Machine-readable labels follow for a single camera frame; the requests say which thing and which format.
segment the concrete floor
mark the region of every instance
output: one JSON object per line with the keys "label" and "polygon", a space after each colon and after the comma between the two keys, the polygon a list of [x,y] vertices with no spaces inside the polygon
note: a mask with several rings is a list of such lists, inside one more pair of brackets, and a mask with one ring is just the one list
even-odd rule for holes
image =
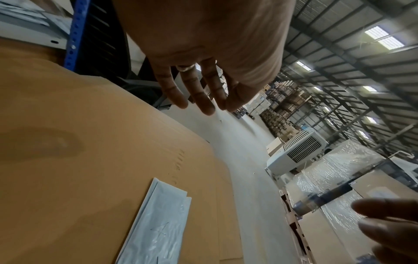
{"label": "concrete floor", "polygon": [[264,168],[266,145],[274,140],[259,116],[238,120],[221,111],[210,117],[195,104],[163,113],[209,141],[228,165],[233,183],[246,264],[298,264],[298,257],[278,187]]}

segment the white air conditioner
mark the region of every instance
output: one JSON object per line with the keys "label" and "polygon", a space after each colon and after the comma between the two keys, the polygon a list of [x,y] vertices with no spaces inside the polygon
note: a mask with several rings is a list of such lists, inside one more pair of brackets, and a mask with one ring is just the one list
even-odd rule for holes
{"label": "white air conditioner", "polygon": [[309,127],[286,142],[267,161],[267,168],[273,177],[280,177],[318,155],[326,146],[327,141]]}

